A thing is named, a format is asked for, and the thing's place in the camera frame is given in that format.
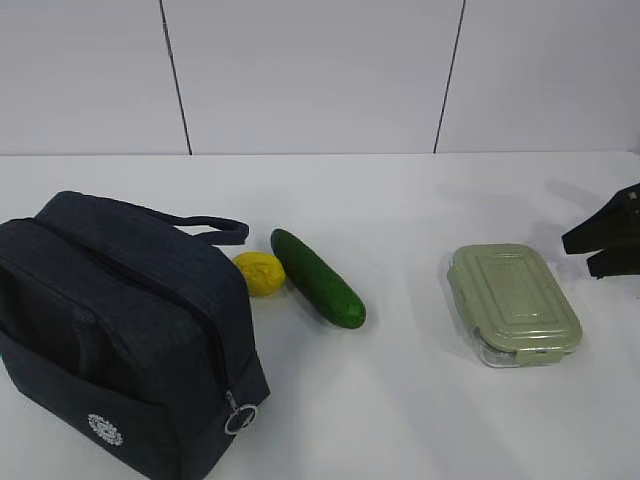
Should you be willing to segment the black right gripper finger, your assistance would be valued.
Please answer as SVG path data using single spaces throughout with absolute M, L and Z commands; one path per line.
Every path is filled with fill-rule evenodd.
M 639 246 L 639 185 L 618 191 L 599 211 L 562 237 L 567 254 Z
M 640 250 L 638 248 L 611 248 L 602 250 L 587 259 L 592 277 L 639 275 Z

